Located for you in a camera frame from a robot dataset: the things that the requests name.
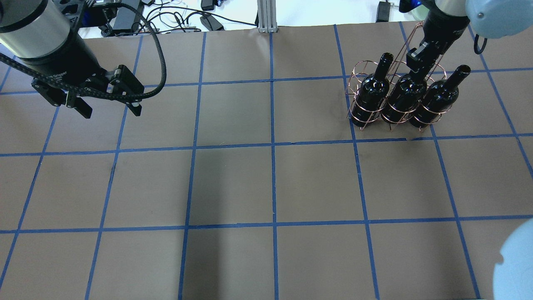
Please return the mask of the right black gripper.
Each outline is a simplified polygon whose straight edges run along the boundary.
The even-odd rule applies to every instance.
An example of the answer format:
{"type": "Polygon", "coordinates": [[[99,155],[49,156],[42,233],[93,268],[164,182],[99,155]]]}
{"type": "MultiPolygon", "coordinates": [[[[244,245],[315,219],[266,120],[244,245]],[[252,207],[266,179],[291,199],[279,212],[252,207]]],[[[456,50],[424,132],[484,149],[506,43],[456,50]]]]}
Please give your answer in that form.
{"type": "Polygon", "coordinates": [[[428,13],[422,25],[424,38],[418,48],[408,51],[407,66],[415,73],[430,70],[453,42],[461,37],[469,23],[467,16],[448,15],[445,12],[428,13]]]}

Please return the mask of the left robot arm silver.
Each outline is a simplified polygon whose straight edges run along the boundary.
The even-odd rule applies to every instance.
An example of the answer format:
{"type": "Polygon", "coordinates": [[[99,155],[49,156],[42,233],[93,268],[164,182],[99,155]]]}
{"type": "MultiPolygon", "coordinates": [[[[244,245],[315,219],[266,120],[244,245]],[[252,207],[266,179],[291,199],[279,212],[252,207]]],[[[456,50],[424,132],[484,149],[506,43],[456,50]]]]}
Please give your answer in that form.
{"type": "Polygon", "coordinates": [[[1,43],[35,72],[32,87],[51,105],[65,105],[90,118],[91,106],[66,85],[101,93],[112,86],[111,94],[140,116],[140,100],[124,97],[142,94],[141,82],[127,66],[102,68],[78,34],[80,28],[110,29],[117,12],[112,0],[2,0],[1,43]]]}

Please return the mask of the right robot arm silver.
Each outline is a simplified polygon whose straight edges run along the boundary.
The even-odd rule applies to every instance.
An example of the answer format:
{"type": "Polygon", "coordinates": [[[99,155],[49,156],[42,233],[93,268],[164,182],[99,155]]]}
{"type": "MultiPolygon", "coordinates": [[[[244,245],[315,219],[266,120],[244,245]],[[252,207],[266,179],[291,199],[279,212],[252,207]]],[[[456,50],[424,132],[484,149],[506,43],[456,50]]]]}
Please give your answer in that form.
{"type": "Polygon", "coordinates": [[[415,73],[429,71],[468,25],[487,40],[516,35],[533,23],[531,0],[401,0],[400,12],[419,6],[428,8],[424,37],[406,54],[407,66],[415,73]]]}

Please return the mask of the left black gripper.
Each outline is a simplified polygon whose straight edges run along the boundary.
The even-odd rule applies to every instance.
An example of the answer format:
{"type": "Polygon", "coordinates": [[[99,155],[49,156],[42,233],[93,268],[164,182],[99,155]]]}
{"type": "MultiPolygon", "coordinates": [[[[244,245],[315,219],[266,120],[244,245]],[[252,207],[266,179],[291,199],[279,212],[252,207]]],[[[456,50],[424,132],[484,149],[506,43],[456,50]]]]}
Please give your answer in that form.
{"type": "Polygon", "coordinates": [[[82,97],[118,101],[125,104],[136,117],[142,112],[145,98],[144,86],[125,65],[114,70],[101,68],[79,84],[67,82],[66,76],[39,75],[33,78],[32,87],[55,107],[73,107],[83,118],[90,119],[93,108],[82,97]]]}

